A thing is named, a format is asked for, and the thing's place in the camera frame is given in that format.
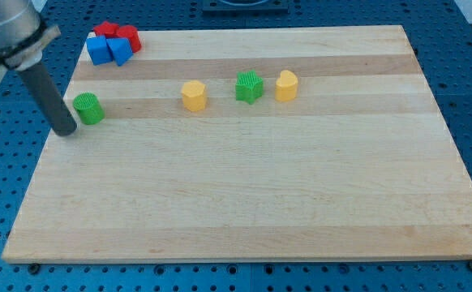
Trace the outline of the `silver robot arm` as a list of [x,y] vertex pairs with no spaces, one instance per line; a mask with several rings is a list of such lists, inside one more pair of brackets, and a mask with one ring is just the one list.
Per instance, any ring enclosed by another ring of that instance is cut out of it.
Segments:
[[42,51],[61,35],[29,0],[0,0],[0,67],[25,71],[42,59]]

